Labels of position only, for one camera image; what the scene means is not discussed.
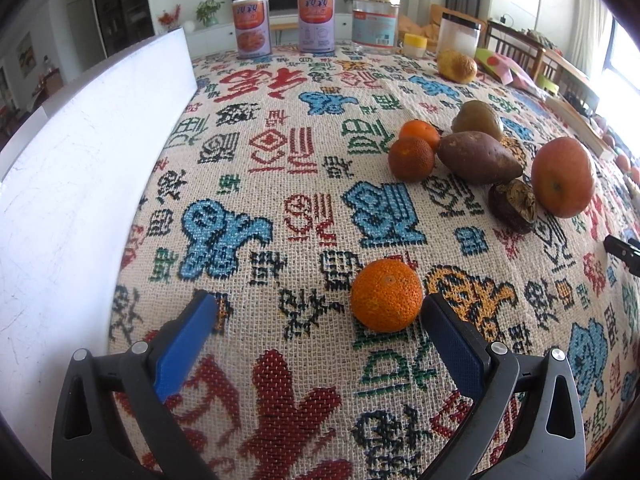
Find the small yellow lid jar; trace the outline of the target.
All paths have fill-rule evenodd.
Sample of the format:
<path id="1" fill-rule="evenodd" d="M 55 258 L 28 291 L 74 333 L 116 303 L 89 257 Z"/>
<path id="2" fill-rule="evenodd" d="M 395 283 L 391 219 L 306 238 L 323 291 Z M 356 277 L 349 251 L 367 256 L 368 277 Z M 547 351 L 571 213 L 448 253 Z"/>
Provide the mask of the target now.
<path id="1" fill-rule="evenodd" d="M 408 58 L 423 58 L 427 45 L 426 37 L 406 32 L 402 40 L 402 54 Z"/>

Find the brown sweet potato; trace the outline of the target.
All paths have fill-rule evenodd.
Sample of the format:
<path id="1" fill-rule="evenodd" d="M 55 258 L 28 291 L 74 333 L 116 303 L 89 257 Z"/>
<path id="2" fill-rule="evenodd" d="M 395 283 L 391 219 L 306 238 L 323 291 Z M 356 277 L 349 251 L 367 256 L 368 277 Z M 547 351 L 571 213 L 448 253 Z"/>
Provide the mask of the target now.
<path id="1" fill-rule="evenodd" d="M 512 152 L 484 132 L 444 136 L 437 156 L 453 174 L 472 184 L 509 182 L 523 174 L 523 167 Z"/>

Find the green-brown round fruit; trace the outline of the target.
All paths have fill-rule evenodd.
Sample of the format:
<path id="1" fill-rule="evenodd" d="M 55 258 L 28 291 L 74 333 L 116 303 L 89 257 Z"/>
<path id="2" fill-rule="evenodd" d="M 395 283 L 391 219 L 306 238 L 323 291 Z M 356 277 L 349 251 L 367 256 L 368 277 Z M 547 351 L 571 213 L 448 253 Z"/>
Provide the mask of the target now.
<path id="1" fill-rule="evenodd" d="M 498 114 L 480 100 L 465 102 L 451 122 L 452 132 L 477 131 L 488 134 L 497 141 L 503 138 L 502 123 Z"/>

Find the bright orange tangerine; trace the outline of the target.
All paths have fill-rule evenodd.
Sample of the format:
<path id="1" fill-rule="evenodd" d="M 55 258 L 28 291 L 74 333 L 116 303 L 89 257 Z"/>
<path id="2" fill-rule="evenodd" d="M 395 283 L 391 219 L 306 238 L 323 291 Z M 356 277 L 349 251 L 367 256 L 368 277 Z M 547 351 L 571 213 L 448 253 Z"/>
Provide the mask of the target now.
<path id="1" fill-rule="evenodd" d="M 416 319 L 423 298 L 416 272 L 400 260 L 384 258 L 369 263 L 356 276 L 350 310 L 369 330 L 396 333 Z"/>

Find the white board panel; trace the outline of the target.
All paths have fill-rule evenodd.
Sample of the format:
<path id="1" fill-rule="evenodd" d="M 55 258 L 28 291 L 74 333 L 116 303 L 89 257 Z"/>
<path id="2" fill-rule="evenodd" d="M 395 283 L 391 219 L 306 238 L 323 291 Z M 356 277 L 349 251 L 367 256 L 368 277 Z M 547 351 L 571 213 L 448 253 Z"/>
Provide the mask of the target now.
<path id="1" fill-rule="evenodd" d="M 134 215 L 195 90 L 184 32 L 149 38 L 55 93 L 1 157 L 1 416 L 41 469 L 72 353 L 107 349 Z"/>

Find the small orange tangerine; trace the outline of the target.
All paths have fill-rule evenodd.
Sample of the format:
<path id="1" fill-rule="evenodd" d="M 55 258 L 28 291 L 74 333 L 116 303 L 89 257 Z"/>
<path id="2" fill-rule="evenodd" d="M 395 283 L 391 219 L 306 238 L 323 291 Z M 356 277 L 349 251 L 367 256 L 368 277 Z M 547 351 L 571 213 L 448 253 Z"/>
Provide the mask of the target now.
<path id="1" fill-rule="evenodd" d="M 434 153 L 437 152 L 440 144 L 440 133 L 429 122 L 424 120 L 413 119 L 405 122 L 400 130 L 399 137 L 402 138 L 415 138 L 425 141 Z"/>

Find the colourful woven tablecloth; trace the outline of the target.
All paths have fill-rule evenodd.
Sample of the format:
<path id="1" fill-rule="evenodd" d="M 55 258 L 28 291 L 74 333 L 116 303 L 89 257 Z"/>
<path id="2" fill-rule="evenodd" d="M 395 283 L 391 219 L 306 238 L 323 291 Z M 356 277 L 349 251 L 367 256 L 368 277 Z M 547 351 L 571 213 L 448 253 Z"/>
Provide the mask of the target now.
<path id="1" fill-rule="evenodd" d="M 570 127 L 527 94 L 350 47 L 192 66 L 198 88 L 134 217 L 110 338 L 119 352 L 151 337 L 199 289 L 221 301 L 224 324 L 167 402 L 219 478 L 414 479 L 454 434 L 471 403 L 426 333 L 372 333 L 350 313 L 352 281 L 381 258 L 410 266 L 488 340 L 563 349 L 587 453 L 604 447 L 639 380 L 639 282 L 602 245 L 639 233 L 614 162 L 594 162 L 585 211 L 541 211 L 518 234 L 481 186 L 440 165 L 400 182 L 387 154 L 405 122 L 446 133 L 479 100 L 529 168 Z"/>

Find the purple labelled tin can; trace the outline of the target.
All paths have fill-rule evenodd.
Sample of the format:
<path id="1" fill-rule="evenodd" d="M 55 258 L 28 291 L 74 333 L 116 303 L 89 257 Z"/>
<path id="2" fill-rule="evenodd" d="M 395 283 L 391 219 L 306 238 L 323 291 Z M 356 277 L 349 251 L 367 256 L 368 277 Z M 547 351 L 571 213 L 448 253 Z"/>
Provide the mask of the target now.
<path id="1" fill-rule="evenodd" d="M 335 49 L 335 0 L 297 0 L 298 47 L 304 53 Z"/>

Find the yellow potato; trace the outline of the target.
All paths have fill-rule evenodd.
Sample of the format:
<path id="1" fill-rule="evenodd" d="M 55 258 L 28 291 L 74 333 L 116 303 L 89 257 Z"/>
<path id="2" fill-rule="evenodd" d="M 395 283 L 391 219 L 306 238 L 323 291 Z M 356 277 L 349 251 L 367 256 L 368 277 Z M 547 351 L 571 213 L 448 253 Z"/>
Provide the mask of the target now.
<path id="1" fill-rule="evenodd" d="M 474 58 L 455 50 L 440 51 L 436 58 L 438 72 L 457 84 L 469 84 L 477 74 Z"/>

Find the dark orange tangerine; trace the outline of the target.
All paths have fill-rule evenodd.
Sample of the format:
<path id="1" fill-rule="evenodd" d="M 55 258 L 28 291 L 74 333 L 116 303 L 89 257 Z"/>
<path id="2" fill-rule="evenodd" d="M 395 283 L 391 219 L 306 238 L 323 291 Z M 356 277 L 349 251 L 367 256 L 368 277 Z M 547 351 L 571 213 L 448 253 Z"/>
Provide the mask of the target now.
<path id="1" fill-rule="evenodd" d="M 390 147 L 387 161 L 390 171 L 398 180 L 420 182 L 431 175 L 435 156 L 425 140 L 405 136 Z"/>

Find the orange labelled tin can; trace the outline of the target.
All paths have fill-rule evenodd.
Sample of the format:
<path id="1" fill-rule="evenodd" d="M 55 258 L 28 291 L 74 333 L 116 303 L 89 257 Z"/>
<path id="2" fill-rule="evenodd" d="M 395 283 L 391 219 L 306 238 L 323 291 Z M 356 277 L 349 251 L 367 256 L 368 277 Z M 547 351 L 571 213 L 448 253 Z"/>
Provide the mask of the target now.
<path id="1" fill-rule="evenodd" d="M 239 58 L 271 53 L 269 0 L 233 0 L 232 16 Z"/>

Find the clear jar blue label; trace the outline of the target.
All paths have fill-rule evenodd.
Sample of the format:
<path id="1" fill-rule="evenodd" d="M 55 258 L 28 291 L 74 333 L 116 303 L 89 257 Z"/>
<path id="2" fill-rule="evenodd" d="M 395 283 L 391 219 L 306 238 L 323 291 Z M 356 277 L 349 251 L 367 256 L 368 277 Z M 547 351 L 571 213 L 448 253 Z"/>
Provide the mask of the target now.
<path id="1" fill-rule="evenodd" d="M 352 43 L 361 52 L 393 54 L 401 0 L 352 0 Z"/>

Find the book on table edge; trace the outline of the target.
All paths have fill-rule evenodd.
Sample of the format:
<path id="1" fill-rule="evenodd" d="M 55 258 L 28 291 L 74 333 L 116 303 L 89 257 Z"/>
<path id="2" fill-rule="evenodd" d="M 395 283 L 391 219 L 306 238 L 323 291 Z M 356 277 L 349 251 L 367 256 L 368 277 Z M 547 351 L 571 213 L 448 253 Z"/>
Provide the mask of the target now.
<path id="1" fill-rule="evenodd" d="M 581 140 L 598 159 L 613 160 L 615 158 L 615 152 L 612 148 L 597 135 L 588 122 L 585 121 L 585 118 L 583 118 L 581 114 L 578 114 L 577 110 L 575 110 L 570 103 L 556 96 L 547 96 L 544 104 L 546 104 L 546 107 L 558 116 L 562 122 L 566 122 L 567 125 L 574 130 L 578 139 Z"/>

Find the dark wrinkled passion fruit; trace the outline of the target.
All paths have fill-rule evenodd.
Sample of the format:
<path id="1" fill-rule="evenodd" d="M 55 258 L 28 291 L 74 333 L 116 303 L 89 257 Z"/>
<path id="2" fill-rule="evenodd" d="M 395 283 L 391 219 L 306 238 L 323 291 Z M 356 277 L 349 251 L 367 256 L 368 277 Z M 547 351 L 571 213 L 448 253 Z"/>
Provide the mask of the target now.
<path id="1" fill-rule="evenodd" d="M 513 232 L 533 231 L 537 220 L 537 202 L 533 188 L 520 179 L 496 183 L 488 192 L 490 212 Z"/>

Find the large red apple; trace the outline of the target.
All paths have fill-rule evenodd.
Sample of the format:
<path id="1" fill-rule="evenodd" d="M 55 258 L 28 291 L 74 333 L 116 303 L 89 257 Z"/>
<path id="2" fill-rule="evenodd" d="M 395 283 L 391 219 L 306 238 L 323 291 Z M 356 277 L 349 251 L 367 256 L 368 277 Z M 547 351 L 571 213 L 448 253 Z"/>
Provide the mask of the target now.
<path id="1" fill-rule="evenodd" d="M 554 139 L 538 150 L 530 177 L 537 202 L 558 218 L 580 214 L 596 189 L 587 151 L 568 136 Z"/>

